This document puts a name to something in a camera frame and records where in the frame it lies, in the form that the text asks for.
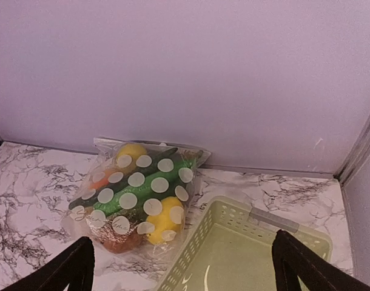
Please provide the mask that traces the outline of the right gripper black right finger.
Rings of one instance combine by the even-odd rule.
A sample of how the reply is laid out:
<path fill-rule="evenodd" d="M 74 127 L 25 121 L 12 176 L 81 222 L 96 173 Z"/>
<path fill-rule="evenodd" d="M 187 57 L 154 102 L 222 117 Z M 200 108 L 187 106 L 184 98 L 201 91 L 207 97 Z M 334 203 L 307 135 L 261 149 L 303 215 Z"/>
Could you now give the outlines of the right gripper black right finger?
<path fill-rule="evenodd" d="M 272 243 L 272 260 L 278 291 L 370 290 L 370 286 L 327 263 L 289 232 L 279 230 Z"/>

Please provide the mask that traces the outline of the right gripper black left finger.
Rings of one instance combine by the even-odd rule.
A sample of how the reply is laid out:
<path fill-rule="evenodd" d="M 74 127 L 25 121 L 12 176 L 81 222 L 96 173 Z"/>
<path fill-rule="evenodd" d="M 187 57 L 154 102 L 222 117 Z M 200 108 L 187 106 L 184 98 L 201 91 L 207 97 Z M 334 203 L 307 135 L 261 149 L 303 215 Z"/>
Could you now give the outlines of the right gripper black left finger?
<path fill-rule="evenodd" d="M 46 265 L 5 290 L 92 290 L 95 251 L 83 236 Z"/>

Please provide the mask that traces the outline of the polka dot zip top bag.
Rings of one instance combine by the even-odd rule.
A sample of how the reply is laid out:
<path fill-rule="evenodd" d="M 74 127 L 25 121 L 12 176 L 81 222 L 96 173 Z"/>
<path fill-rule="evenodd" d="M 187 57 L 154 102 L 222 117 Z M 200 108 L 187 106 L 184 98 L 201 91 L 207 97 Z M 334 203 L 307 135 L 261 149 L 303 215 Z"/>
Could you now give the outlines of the polka dot zip top bag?
<path fill-rule="evenodd" d="M 95 138 L 98 157 L 69 202 L 62 226 L 114 254 L 171 252 L 182 240 L 206 149 Z"/>

